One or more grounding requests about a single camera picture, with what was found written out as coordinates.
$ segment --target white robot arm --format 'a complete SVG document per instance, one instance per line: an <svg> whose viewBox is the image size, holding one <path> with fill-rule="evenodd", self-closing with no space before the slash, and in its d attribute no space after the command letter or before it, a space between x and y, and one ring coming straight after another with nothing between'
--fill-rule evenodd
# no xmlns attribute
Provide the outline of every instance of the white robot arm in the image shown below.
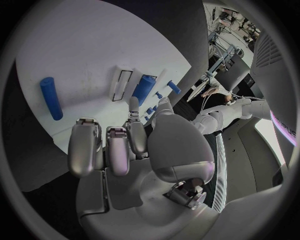
<svg viewBox="0 0 300 240"><path fill-rule="evenodd" d="M192 123L205 135L226 128L234 119L249 119L252 116L271 120L268 103L265 100L240 98L230 106L220 105L202 110Z"/></svg>

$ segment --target striped vent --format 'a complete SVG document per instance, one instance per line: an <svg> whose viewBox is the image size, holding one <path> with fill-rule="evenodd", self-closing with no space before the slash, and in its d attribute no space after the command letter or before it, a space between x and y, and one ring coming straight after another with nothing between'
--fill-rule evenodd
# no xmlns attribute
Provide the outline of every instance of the striped vent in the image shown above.
<svg viewBox="0 0 300 240"><path fill-rule="evenodd" d="M259 45L257 50L256 67L262 68L282 59L279 50L269 36Z"/></svg>

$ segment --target black floor mat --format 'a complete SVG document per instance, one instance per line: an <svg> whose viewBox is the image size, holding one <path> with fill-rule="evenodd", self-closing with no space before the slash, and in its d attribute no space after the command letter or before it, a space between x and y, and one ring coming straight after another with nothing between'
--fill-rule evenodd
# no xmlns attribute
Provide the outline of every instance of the black floor mat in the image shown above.
<svg viewBox="0 0 300 240"><path fill-rule="evenodd" d="M88 240L76 213L79 179L67 172L42 187L23 194L37 213L70 240Z"/></svg>

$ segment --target blue foam cylinder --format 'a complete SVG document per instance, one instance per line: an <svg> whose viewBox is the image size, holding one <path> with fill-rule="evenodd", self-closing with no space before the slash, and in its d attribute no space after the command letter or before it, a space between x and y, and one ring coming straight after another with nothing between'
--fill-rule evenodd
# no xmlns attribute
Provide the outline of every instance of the blue foam cylinder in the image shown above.
<svg viewBox="0 0 300 240"><path fill-rule="evenodd" d="M63 111L55 89L53 77L46 77L39 83L42 95L54 120L63 118Z"/></svg>
<svg viewBox="0 0 300 240"><path fill-rule="evenodd" d="M163 98L163 95L161 95L158 91L157 91L155 94L157 95L157 97L158 97L159 99L162 99L162 98Z"/></svg>
<svg viewBox="0 0 300 240"><path fill-rule="evenodd" d="M142 106L143 102L155 84L156 80L154 77L148 75L142 76L132 94L133 97L137 97L139 106Z"/></svg>
<svg viewBox="0 0 300 240"><path fill-rule="evenodd" d="M147 112L147 114L150 115L151 113L153 113L153 109L151 107L149 107L146 112Z"/></svg>
<svg viewBox="0 0 300 240"><path fill-rule="evenodd" d="M171 81L169 81L168 83L167 83L167 85L176 93L176 94L180 94L181 93L181 89L178 87L178 86L176 86L173 82L172 82L172 80Z"/></svg>

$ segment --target white board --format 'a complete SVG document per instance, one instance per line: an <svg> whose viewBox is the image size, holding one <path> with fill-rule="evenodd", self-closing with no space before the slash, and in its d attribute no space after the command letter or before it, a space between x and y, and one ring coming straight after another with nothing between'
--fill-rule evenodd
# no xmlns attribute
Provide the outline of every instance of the white board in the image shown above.
<svg viewBox="0 0 300 240"><path fill-rule="evenodd" d="M124 99L112 102L109 91L116 65L134 72ZM124 124L126 99L139 82L139 73L158 77L140 108L143 116L157 105L155 92L169 95L167 83L177 84L191 65L162 34L134 14L99 0L64 0L53 4L31 27L16 57L16 68L33 114L67 153L71 128L78 118L96 118L103 139L108 126ZM59 121L53 120L39 86L45 77L55 81L63 111Z"/></svg>

